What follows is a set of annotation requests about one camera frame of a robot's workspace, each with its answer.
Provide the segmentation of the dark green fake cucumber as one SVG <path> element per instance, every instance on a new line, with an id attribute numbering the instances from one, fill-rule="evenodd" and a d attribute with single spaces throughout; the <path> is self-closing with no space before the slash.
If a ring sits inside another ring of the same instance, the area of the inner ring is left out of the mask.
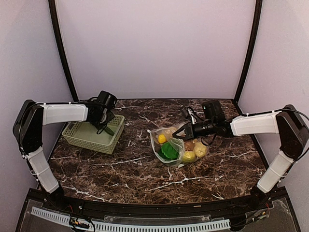
<path id="1" fill-rule="evenodd" d="M 110 136 L 114 136 L 114 131 L 110 129 L 108 126 L 105 127 L 104 132 L 106 132 Z"/>

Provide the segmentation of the clear zip top bag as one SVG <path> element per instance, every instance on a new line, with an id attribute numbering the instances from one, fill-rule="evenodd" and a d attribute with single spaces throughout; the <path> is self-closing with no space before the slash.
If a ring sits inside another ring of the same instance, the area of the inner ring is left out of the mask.
<path id="1" fill-rule="evenodd" d="M 201 139 L 191 139 L 191 140 L 186 140 L 186 139 L 176 139 L 176 138 L 173 138 L 172 137 L 172 134 L 178 129 L 180 128 L 181 126 L 184 126 L 185 124 L 184 123 L 181 123 L 181 124 L 176 124 L 176 125 L 173 125 L 171 127 L 167 127 L 167 128 L 158 128 L 158 129 L 154 129 L 154 130 L 148 130 L 147 132 L 150 134 L 150 144 L 151 144 L 151 147 L 152 147 L 152 150 L 155 154 L 155 156 L 162 162 L 164 163 L 165 165 L 169 166 L 169 167 L 175 167 L 175 168 L 181 168 L 189 163 L 184 163 L 182 162 L 182 156 L 185 152 L 185 147 L 184 147 L 184 142 L 186 141 L 192 141 L 194 144 L 196 142 L 202 142 Z M 179 151 L 179 156 L 178 156 L 178 159 L 177 160 L 170 160 L 170 161 L 167 161 L 167 160 L 164 160 L 162 159 L 159 154 L 158 154 L 158 151 L 160 150 L 161 146 L 163 144 L 160 144 L 158 142 L 158 136 L 160 134 L 164 134 L 166 139 L 167 139 L 167 142 L 170 143 L 176 150 Z M 207 148 L 208 148 L 208 151 L 206 153 L 205 156 L 207 156 L 210 152 L 210 146 L 208 144 L 203 144 L 203 145 L 206 145 Z"/>

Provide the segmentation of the green fake vegetable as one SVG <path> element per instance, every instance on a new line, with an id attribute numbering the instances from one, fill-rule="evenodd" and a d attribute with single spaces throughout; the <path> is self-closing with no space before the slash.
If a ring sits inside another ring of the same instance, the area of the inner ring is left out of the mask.
<path id="1" fill-rule="evenodd" d="M 159 156 L 167 161 L 177 160 L 179 151 L 176 150 L 170 143 L 164 143 L 158 151 Z"/>

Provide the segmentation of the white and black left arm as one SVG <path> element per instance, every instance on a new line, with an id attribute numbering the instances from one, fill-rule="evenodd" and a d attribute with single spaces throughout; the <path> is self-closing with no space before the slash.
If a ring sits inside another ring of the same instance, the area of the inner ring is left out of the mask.
<path id="1" fill-rule="evenodd" d="M 68 207 L 62 196 L 63 188 L 47 160 L 44 143 L 46 130 L 53 125 L 70 122 L 89 123 L 100 135 L 104 131 L 114 134 L 108 124 L 115 118 L 113 109 L 118 99 L 102 90 L 98 96 L 86 100 L 67 102 L 37 102 L 25 100 L 14 122 L 12 131 L 23 159 L 41 188 L 50 194 L 49 203 L 58 211 Z"/>

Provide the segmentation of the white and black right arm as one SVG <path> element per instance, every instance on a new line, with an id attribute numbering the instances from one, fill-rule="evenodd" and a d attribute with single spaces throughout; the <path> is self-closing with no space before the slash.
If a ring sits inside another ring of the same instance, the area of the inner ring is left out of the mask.
<path id="1" fill-rule="evenodd" d="M 265 202 L 265 194 L 284 179 L 289 170 L 309 152 L 309 118 L 291 104 L 281 109 L 253 114 L 241 114 L 227 119 L 217 100 L 202 105 L 204 118 L 190 108 L 183 108 L 183 114 L 191 121 L 174 133 L 177 139 L 193 140 L 208 135 L 232 138 L 244 135 L 277 135 L 280 147 L 269 167 L 252 189 L 246 205 L 256 210 Z"/>

